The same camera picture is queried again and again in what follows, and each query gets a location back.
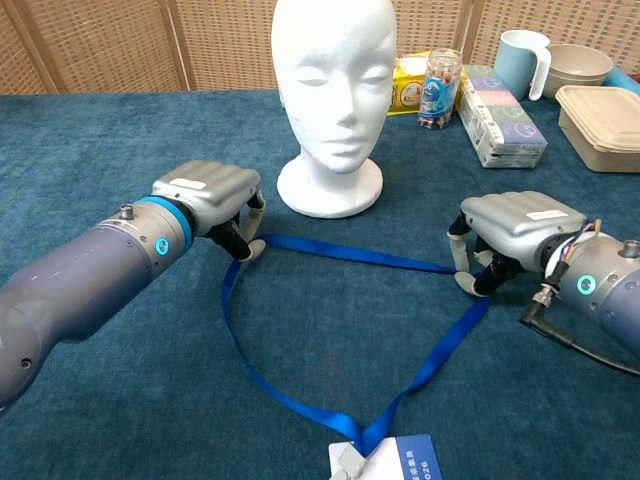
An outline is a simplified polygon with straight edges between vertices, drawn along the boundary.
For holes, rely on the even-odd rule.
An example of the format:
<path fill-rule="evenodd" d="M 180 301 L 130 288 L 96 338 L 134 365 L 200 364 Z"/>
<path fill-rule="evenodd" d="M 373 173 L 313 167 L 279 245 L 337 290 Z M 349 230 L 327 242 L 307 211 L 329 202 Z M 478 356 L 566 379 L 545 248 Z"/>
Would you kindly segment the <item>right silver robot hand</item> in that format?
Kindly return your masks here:
<path fill-rule="evenodd" d="M 468 197 L 447 231 L 454 279 L 466 293 L 487 297 L 518 273 L 545 271 L 586 224 L 584 214 L 541 192 Z"/>

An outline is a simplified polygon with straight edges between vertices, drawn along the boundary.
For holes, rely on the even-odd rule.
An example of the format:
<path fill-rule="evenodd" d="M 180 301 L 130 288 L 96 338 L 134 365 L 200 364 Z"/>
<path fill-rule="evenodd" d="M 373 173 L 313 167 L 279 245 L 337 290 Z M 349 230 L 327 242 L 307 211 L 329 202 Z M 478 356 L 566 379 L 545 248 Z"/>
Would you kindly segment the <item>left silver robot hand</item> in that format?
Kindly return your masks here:
<path fill-rule="evenodd" d="M 156 180 L 151 195 L 178 207 L 193 237 L 213 240 L 238 261 L 254 260 L 266 247 L 255 237 L 266 202 L 254 169 L 188 161 Z"/>

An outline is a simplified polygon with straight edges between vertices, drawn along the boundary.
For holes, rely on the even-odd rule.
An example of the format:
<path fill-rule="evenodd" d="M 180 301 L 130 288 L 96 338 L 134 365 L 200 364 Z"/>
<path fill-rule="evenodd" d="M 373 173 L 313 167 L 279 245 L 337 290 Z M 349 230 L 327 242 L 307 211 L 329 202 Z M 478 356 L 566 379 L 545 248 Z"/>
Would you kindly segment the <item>white ID badge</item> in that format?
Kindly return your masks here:
<path fill-rule="evenodd" d="M 328 446 L 329 480 L 444 480 L 427 434 L 385 438 L 368 456 L 352 442 Z"/>

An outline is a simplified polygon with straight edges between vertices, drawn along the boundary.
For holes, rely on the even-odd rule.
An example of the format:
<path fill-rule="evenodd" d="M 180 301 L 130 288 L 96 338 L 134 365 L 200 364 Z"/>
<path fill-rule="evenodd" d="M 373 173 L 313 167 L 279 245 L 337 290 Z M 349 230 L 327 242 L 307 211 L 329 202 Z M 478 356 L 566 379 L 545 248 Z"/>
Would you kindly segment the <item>pastel tissue multipack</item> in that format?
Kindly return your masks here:
<path fill-rule="evenodd" d="M 484 168 L 533 169 L 547 141 L 518 100 L 484 65 L 466 65 L 457 112 Z"/>

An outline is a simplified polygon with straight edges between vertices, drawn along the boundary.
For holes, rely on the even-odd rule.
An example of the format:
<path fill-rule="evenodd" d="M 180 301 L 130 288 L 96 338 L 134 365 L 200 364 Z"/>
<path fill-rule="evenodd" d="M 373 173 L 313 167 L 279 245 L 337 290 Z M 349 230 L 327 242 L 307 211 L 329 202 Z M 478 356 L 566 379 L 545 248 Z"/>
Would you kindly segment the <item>beige lidded lunch box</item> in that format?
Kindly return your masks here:
<path fill-rule="evenodd" d="M 640 95 L 621 87 L 567 85 L 556 100 L 558 126 L 588 169 L 640 174 Z"/>

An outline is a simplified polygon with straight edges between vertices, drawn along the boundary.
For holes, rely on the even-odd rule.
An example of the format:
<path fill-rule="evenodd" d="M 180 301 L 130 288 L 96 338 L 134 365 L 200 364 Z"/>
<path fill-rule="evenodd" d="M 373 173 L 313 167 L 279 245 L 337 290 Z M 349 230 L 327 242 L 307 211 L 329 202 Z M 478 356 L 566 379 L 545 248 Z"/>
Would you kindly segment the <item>clear plastic snack jar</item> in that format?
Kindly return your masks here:
<path fill-rule="evenodd" d="M 449 124 L 461 71 L 458 50 L 438 48 L 429 53 L 418 111 L 422 127 L 443 129 Z"/>

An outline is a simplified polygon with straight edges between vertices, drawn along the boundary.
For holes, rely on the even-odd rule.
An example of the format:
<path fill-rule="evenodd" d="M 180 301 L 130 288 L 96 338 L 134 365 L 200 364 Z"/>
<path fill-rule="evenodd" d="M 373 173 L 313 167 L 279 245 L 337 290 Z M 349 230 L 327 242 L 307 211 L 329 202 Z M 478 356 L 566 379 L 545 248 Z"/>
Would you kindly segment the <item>beige bowl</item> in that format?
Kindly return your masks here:
<path fill-rule="evenodd" d="M 543 96 L 554 101 L 559 88 L 565 85 L 601 86 L 612 71 L 612 59 L 601 51 L 577 44 L 551 44 L 551 65 Z"/>

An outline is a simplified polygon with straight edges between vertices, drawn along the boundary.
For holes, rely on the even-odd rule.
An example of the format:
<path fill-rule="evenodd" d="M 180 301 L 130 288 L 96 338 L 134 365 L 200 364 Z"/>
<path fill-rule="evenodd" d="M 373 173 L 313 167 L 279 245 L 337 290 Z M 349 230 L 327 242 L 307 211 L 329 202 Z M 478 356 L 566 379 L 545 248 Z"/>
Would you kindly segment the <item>white foam mannequin head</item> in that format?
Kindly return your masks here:
<path fill-rule="evenodd" d="M 277 190 L 292 210 L 344 218 L 379 198 L 370 155 L 391 105 L 396 39 L 392 0 L 277 0 L 272 61 L 300 147 Z"/>

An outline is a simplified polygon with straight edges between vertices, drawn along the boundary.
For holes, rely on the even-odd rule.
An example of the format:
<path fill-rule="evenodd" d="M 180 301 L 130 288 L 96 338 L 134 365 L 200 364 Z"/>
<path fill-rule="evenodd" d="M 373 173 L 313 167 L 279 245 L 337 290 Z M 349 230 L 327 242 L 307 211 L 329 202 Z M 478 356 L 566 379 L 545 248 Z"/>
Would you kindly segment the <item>yellow biscuit box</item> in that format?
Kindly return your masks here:
<path fill-rule="evenodd" d="M 426 50 L 396 58 L 389 116 L 418 112 L 429 54 Z"/>

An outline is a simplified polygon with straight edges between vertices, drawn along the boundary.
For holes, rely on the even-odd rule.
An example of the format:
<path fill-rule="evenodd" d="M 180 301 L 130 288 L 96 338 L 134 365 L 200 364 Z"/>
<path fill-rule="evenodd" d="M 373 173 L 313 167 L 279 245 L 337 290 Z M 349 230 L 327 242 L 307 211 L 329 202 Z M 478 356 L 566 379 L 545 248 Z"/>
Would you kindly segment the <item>blue bag roll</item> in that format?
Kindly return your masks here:
<path fill-rule="evenodd" d="M 605 86 L 620 87 L 640 95 L 640 83 L 617 66 L 612 68 L 603 84 Z"/>

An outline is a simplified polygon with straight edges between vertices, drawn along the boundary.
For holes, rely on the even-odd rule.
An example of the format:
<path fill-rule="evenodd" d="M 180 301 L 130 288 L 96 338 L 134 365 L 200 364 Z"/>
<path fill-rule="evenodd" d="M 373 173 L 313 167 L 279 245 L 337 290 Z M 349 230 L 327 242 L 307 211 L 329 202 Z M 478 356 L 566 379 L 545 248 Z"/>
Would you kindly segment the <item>wicker folding screen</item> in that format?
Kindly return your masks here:
<path fill-rule="evenodd" d="M 277 0 L 0 0 L 0 95 L 270 89 Z M 397 51 L 491 63 L 504 31 L 640 76 L 640 0 L 392 0 Z"/>

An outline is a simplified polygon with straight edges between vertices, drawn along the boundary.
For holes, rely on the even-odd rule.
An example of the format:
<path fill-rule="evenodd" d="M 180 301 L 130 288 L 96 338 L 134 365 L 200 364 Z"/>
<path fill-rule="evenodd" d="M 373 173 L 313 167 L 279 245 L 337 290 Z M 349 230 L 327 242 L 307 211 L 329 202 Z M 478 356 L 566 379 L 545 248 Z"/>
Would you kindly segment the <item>blue carpet table cover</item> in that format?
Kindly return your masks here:
<path fill-rule="evenodd" d="M 458 121 L 389 118 L 372 155 L 380 198 L 325 221 L 277 193 L 298 145 L 274 91 L 0 97 L 0 285 L 191 159 L 257 170 L 265 233 L 442 265 L 460 202 L 487 193 L 541 191 L 640 240 L 640 174 L 588 170 L 555 104 L 526 110 L 548 143 L 532 170 L 481 167 Z M 224 319 L 229 262 L 199 239 L 95 336 L 58 346 L 0 420 L 0 480 L 327 480 L 338 435 L 250 370 L 368 424 L 470 305 L 446 275 L 271 249 L 243 268 Z M 444 480 L 640 480 L 640 379 L 522 326 L 538 284 L 496 292 L 394 433 L 429 434 Z"/>

